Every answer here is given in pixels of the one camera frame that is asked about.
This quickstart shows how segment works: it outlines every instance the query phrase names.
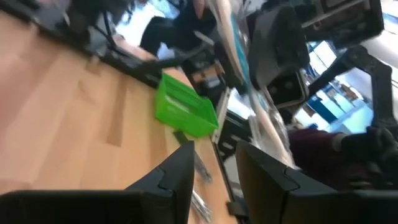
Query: wooden desk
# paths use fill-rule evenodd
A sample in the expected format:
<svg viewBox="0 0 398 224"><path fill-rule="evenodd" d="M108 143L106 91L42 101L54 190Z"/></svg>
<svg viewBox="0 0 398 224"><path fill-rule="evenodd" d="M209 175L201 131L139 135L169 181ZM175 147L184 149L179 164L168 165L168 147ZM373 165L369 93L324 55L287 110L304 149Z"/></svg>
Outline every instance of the wooden desk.
<svg viewBox="0 0 398 224"><path fill-rule="evenodd" d="M124 189L179 147L154 118L154 89L105 64L87 69L86 57L3 12L0 33L1 193ZM213 223L236 223L210 139L196 139L195 149L213 176L210 185L195 176ZM194 211L189 223L201 223Z"/></svg>

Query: green basket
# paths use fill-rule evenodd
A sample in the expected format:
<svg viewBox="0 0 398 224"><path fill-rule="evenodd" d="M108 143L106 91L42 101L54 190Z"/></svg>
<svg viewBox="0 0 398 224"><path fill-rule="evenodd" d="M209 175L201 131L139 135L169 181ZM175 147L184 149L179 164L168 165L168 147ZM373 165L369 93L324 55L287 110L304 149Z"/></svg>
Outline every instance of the green basket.
<svg viewBox="0 0 398 224"><path fill-rule="evenodd" d="M155 117L173 128L195 137L218 128L211 101L168 74L163 74L155 100Z"/></svg>

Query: green plastic tray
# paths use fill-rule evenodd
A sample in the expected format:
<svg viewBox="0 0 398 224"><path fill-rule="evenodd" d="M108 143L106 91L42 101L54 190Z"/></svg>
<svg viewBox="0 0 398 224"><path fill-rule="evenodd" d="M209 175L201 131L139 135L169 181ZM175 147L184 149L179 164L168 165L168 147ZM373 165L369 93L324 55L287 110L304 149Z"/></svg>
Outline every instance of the green plastic tray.
<svg viewBox="0 0 398 224"><path fill-rule="evenodd" d="M195 137L218 128L211 101L168 74L163 74L155 101L155 117L173 128Z"/></svg>

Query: desk surface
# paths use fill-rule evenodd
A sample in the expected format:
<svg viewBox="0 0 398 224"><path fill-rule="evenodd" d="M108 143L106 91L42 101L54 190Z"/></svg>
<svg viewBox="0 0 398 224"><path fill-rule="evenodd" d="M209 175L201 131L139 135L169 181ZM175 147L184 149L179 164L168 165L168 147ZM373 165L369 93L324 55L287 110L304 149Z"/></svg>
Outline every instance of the desk surface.
<svg viewBox="0 0 398 224"><path fill-rule="evenodd" d="M179 147L173 129L154 118L154 89L105 64L90 65L3 12L0 33L0 193L124 189ZM213 176L210 185L195 176L213 223L236 223L210 139L196 139L195 149ZM201 223L193 210L190 223Z"/></svg>

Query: plastic bag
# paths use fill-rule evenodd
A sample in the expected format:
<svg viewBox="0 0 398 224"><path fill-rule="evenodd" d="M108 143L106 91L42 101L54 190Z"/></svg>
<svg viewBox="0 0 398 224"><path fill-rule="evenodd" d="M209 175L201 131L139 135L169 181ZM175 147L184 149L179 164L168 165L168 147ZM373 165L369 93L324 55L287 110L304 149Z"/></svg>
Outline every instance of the plastic bag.
<svg viewBox="0 0 398 224"><path fill-rule="evenodd" d="M246 58L250 47L247 7L240 0L207 0L207 5L216 18L218 33L233 66L234 74L226 75L237 76L248 90L250 105L256 114L251 118L251 129L257 147L269 154L273 149L271 156L295 167L286 128L267 89L257 91L251 84Z"/></svg>

